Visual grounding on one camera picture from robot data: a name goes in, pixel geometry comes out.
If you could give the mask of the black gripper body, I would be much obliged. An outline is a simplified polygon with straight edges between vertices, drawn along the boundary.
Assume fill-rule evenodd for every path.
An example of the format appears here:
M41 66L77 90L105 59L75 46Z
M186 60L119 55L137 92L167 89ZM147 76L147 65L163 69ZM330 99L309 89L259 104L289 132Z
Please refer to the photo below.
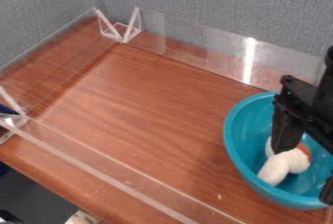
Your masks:
M305 117L305 133L333 152L333 46L326 51L325 71L317 86L291 75L283 75L279 82L282 89L274 96L274 107Z

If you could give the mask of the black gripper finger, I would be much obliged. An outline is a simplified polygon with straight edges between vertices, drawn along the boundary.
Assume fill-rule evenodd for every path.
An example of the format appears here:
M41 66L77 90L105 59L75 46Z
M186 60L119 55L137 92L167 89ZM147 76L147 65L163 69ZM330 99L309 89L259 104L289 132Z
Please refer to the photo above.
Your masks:
M297 147L305 133L305 117L286 108L274 107L271 125L271 149L275 154Z
M329 170L319 177L321 189L318 199L326 205L333 205L333 170Z

